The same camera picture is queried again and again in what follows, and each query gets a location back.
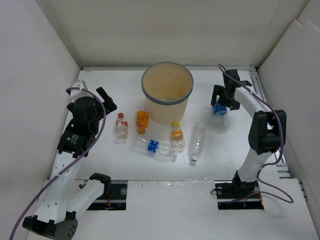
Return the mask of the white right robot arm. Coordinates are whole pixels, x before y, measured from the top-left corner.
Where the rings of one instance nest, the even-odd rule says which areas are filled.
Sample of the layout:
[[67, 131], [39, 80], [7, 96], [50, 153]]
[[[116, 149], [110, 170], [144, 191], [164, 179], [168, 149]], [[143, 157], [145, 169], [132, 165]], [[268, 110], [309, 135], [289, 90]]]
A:
[[227, 185], [232, 199], [242, 199], [258, 188], [260, 173], [268, 166], [267, 160], [283, 151], [286, 141], [287, 115], [276, 110], [258, 96], [248, 81], [241, 81], [236, 69], [220, 67], [223, 85], [213, 87], [211, 106], [216, 116], [223, 118], [228, 111], [243, 107], [252, 122], [248, 133], [249, 152], [242, 166]]

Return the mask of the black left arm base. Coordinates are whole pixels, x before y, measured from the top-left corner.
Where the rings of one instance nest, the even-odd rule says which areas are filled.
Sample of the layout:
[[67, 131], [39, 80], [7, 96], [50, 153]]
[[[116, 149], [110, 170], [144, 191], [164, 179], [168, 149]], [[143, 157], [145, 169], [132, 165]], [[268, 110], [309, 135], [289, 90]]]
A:
[[125, 211], [127, 206], [127, 181], [112, 181], [109, 195], [98, 197], [88, 211]]

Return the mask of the clear unlabelled plastic bottle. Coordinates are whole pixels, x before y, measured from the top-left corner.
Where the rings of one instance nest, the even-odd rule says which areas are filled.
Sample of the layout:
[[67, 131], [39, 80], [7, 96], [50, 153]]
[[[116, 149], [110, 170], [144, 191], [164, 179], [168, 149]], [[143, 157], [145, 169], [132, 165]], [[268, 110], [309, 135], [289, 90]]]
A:
[[190, 165], [194, 166], [199, 160], [205, 144], [206, 124], [203, 121], [197, 121], [194, 124], [190, 144], [188, 148]]

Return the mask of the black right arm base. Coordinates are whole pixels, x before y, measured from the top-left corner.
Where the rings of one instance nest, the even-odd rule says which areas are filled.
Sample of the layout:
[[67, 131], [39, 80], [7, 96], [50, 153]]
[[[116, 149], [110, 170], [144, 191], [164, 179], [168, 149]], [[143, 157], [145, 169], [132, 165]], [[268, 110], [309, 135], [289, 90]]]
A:
[[217, 198], [219, 210], [264, 210], [259, 184], [254, 181], [244, 186], [235, 186], [231, 181], [216, 181], [210, 192]]

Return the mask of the clear bottle dark blue label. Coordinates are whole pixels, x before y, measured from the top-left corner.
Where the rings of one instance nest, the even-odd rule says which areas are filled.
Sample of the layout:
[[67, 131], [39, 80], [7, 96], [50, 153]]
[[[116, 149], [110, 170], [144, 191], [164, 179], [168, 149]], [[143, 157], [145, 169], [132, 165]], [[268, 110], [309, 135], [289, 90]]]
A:
[[213, 107], [213, 124], [218, 133], [226, 133], [230, 128], [230, 121], [227, 107], [215, 101]]

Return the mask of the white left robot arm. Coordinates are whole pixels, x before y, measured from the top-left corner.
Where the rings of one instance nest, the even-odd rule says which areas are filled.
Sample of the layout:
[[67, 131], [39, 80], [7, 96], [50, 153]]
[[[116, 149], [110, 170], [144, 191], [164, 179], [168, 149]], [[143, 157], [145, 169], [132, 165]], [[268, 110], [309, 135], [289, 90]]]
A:
[[31, 201], [35, 203], [43, 195], [38, 209], [33, 215], [23, 213], [20, 217], [23, 228], [51, 240], [71, 240], [81, 215], [96, 199], [107, 198], [112, 191], [111, 177], [94, 173], [80, 191], [71, 196], [85, 158], [102, 135], [107, 115], [115, 111], [117, 105], [102, 87], [96, 89], [97, 94], [76, 86], [66, 92], [85, 95], [67, 105], [72, 119], [59, 140], [50, 180]]

